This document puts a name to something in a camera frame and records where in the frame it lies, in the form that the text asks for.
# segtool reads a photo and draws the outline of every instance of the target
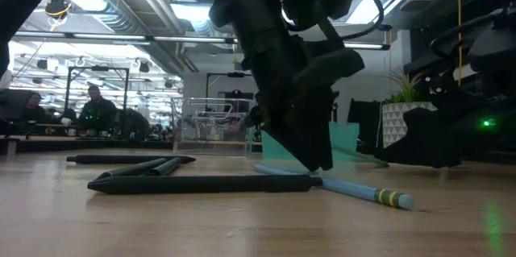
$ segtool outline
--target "white geometric planter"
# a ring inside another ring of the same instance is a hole
[[[403,120],[403,114],[415,108],[437,110],[430,102],[393,103],[381,107],[384,148],[405,136],[407,128],[405,120]]]

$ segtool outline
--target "desk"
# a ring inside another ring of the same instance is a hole
[[[160,154],[95,150],[84,154]],[[515,167],[359,165],[364,184],[409,193],[407,212],[337,193],[107,196],[86,189],[116,166],[57,152],[0,162],[2,256],[515,256]],[[255,160],[196,155],[181,175],[250,174]]]

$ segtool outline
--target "computer monitor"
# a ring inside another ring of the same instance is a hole
[[[18,120],[22,117],[32,91],[4,89],[0,91],[0,119]]]

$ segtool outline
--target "yellow stripe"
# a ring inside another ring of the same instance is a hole
[[[392,207],[395,207],[395,205],[394,205],[394,197],[396,197],[396,194],[397,194],[396,192],[391,192],[390,196],[389,196],[389,204]]]
[[[382,190],[378,193],[378,201],[379,201],[382,205],[384,204],[384,202],[383,202],[383,201],[381,201],[381,195],[382,195],[382,194],[384,194],[384,191],[385,191],[385,190],[384,190],[384,189],[382,189]]]

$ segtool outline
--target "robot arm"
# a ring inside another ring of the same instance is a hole
[[[328,128],[337,93],[331,86],[362,68],[360,55],[345,48],[329,18],[349,11],[352,0],[216,0],[210,18],[216,26],[233,26],[243,49],[243,66],[251,70],[259,89],[258,106],[246,123],[260,126],[309,170],[332,168]],[[322,42],[305,42],[289,31],[319,25]]]

